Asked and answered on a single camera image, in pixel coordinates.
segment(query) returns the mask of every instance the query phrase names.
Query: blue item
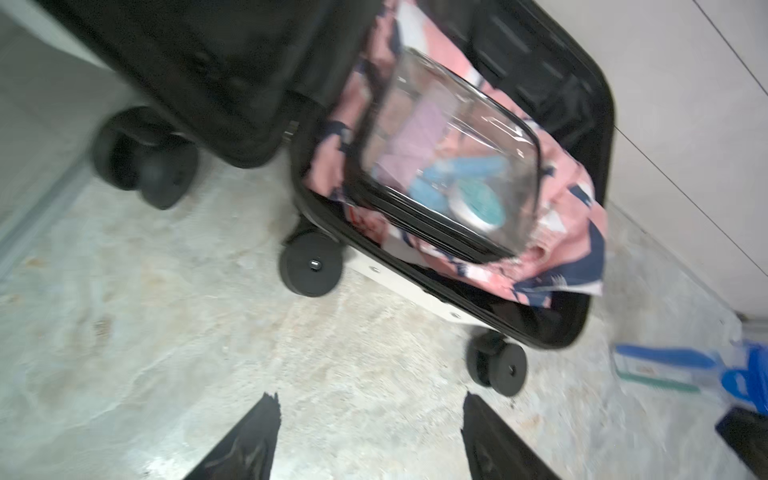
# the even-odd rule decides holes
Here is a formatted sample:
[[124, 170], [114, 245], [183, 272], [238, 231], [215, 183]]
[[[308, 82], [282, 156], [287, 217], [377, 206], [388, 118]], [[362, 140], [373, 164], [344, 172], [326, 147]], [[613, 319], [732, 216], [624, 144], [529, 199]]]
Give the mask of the blue item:
[[687, 366], [692, 369], [713, 369], [719, 365], [705, 353], [694, 349], [652, 349], [646, 346], [620, 343], [614, 350], [621, 355], [637, 359], [653, 360], [673, 366]]
[[429, 182], [416, 177], [408, 187], [408, 196], [435, 212], [449, 215], [448, 199]]
[[741, 343], [719, 352], [614, 346], [620, 378], [685, 392], [711, 392], [768, 414], [768, 346]]
[[504, 173], [508, 161], [501, 156], [457, 157], [435, 162], [426, 168], [422, 177], [434, 184], [450, 185], [459, 178], [487, 178]]

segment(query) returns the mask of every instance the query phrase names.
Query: suitcase wheel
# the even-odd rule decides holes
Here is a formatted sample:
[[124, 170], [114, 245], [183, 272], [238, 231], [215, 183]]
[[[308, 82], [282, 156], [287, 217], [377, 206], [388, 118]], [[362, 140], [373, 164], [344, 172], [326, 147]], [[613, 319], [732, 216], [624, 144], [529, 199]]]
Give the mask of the suitcase wheel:
[[515, 343], [506, 343], [497, 332], [475, 337], [467, 348], [467, 370], [472, 381], [504, 396], [517, 395], [525, 384], [528, 360]]
[[289, 290], [303, 296], [323, 296], [333, 290], [342, 269], [342, 246], [316, 230], [295, 236], [280, 254], [280, 278]]
[[149, 107], [122, 111], [101, 127], [91, 147], [96, 174], [121, 190], [140, 190], [153, 207], [172, 207], [197, 172], [197, 148]]

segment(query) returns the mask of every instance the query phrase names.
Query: suitcase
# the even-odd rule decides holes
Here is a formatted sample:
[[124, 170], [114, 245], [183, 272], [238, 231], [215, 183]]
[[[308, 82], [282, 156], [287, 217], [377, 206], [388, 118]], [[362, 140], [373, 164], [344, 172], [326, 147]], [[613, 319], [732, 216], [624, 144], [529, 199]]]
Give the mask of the suitcase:
[[[405, 279], [410, 287], [395, 290], [408, 290], [414, 299], [412, 292], [421, 290], [420, 303], [445, 304], [444, 318], [491, 329], [470, 345], [468, 367], [476, 382], [496, 383], [506, 395], [521, 387], [525, 355], [505, 337], [561, 349], [583, 330], [589, 296], [556, 292], [549, 309], [525, 306], [403, 262], [353, 228], [340, 205], [304, 186], [325, 118], [382, 9], [380, 0], [38, 1], [152, 103], [152, 109], [113, 118], [95, 142], [97, 172], [115, 186], [140, 188], [151, 204], [168, 208], [194, 176], [191, 142], [240, 168], [264, 165], [288, 143], [302, 216], [285, 240], [280, 264], [293, 291], [329, 291], [341, 274], [342, 245], [352, 247], [354, 268]], [[492, 87], [585, 166], [602, 204], [614, 106], [589, 55], [531, 0], [416, 4]], [[178, 131], [184, 137], [172, 135]], [[139, 167], [126, 167], [126, 158], [141, 159]]]

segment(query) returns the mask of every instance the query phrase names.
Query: clear toiletry bag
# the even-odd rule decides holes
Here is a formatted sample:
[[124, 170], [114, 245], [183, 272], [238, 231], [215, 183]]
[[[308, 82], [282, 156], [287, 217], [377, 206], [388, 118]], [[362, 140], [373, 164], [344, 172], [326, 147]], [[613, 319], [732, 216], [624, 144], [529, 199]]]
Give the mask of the clear toiletry bag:
[[347, 157], [352, 200], [468, 262], [523, 251], [541, 171], [531, 128], [409, 48], [374, 95]]

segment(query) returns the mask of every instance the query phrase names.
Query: black object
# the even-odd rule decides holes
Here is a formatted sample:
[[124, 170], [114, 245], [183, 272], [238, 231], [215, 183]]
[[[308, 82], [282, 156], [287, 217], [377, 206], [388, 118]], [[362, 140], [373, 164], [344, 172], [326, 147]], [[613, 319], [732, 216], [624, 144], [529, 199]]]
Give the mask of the black object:
[[185, 480], [270, 480], [280, 402], [266, 393]]
[[149, 107], [122, 111], [101, 127], [91, 148], [99, 177], [122, 190], [136, 190], [166, 210], [187, 192], [197, 172], [197, 147], [174, 134], [173, 125]]
[[[203, 0], [38, 1], [163, 118], [232, 165], [266, 163], [289, 136], [296, 205], [321, 231], [521, 343], [560, 349], [583, 330], [589, 296], [556, 292], [546, 309], [441, 277], [379, 248], [338, 204], [304, 186], [380, 0], [226, 0], [216, 8]], [[491, 85], [527, 108], [586, 167], [602, 202], [613, 101], [600, 69], [568, 33], [531, 0], [419, 6]]]
[[715, 430], [757, 478], [768, 479], [768, 416], [733, 407]]
[[294, 293], [323, 296], [341, 279], [342, 247], [316, 230], [299, 233], [280, 254], [280, 278]]
[[477, 395], [464, 398], [464, 448], [472, 480], [559, 480]]
[[521, 346], [506, 343], [500, 333], [490, 330], [469, 342], [467, 370], [478, 385], [512, 397], [525, 384], [528, 359]]

